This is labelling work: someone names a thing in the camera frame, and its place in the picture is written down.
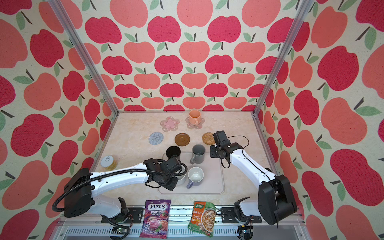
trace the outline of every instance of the wall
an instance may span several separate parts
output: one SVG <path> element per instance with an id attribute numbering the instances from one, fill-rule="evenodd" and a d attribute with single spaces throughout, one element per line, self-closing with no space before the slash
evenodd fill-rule
<path id="1" fill-rule="evenodd" d="M 259 112 L 314 240 L 384 237 L 383 8 L 316 2 L 309 40 L 285 58 L 288 79 Z"/>
<path id="2" fill-rule="evenodd" d="M 48 2 L 2 1 L 0 12 L 0 239 L 47 240 L 53 201 L 92 166 L 112 116 L 69 61 L 74 48 Z"/>
<path id="3" fill-rule="evenodd" d="M 76 0 L 75 27 L 121 111 L 253 110 L 297 12 L 288 2 Z"/>

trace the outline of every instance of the mug handle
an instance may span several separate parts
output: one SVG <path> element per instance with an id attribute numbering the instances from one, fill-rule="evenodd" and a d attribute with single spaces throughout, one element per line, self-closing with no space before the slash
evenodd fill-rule
<path id="1" fill-rule="evenodd" d="M 193 182 L 189 180 L 189 183 L 187 184 L 187 188 L 190 189 L 193 186 Z"/>
<path id="2" fill-rule="evenodd" d="M 191 161 L 190 161 L 191 164 L 194 164 L 194 163 L 195 163 L 195 158 L 196 158 L 196 155 L 193 155 L 193 156 L 191 157 Z"/>

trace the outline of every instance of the soup seasoning packet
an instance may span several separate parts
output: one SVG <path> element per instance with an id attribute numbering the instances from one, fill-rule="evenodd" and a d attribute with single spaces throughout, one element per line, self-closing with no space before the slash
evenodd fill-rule
<path id="1" fill-rule="evenodd" d="M 140 237 L 167 238 L 170 200 L 145 201 L 145 215 Z"/>
<path id="2" fill-rule="evenodd" d="M 194 202 L 191 221 L 188 228 L 192 231 L 213 237 L 216 207 L 211 202 Z"/>

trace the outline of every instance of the cup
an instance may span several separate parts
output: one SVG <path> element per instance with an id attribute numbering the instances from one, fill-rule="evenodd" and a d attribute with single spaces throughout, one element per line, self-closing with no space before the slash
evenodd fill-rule
<path id="1" fill-rule="evenodd" d="M 199 167 L 193 167 L 188 172 L 189 183 L 187 188 L 190 189 L 192 186 L 198 186 L 204 178 L 204 172 Z"/>
<path id="2" fill-rule="evenodd" d="M 180 172 L 184 172 L 185 171 L 185 167 L 183 165 L 181 165 L 181 171 Z M 185 180 L 187 179 L 187 174 L 184 174 L 183 176 L 176 176 L 179 180 L 177 181 L 177 184 L 176 185 L 181 185 L 183 183 L 185 183 Z"/>
<path id="3" fill-rule="evenodd" d="M 205 157 L 205 147 L 201 144 L 197 144 L 192 148 L 192 158 L 190 163 L 202 163 Z"/>
<path id="4" fill-rule="evenodd" d="M 192 110 L 189 112 L 189 123 L 192 125 L 199 125 L 201 122 L 201 113 L 199 110 Z"/>
<path id="5" fill-rule="evenodd" d="M 181 154 L 181 150 L 177 146 L 170 146 L 166 150 L 166 155 L 168 159 L 172 157 L 176 157 L 178 160 L 180 160 L 180 154 Z"/>

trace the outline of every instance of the white tray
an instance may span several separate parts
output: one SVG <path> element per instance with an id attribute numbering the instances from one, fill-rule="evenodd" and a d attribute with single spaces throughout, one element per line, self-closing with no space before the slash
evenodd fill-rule
<path id="1" fill-rule="evenodd" d="M 163 187 L 159 188 L 161 194 L 222 194 L 224 192 L 224 178 L 220 159 L 211 158 L 209 152 L 205 152 L 205 159 L 203 163 L 191 164 L 190 159 L 192 152 L 181 152 L 180 161 L 187 165 L 188 171 L 193 167 L 199 167 L 204 171 L 204 178 L 199 186 L 192 186 L 187 189 L 189 183 L 188 172 L 186 173 L 185 183 L 176 185 L 173 191 L 169 191 Z M 167 155 L 164 153 L 163 159 L 167 160 Z"/>

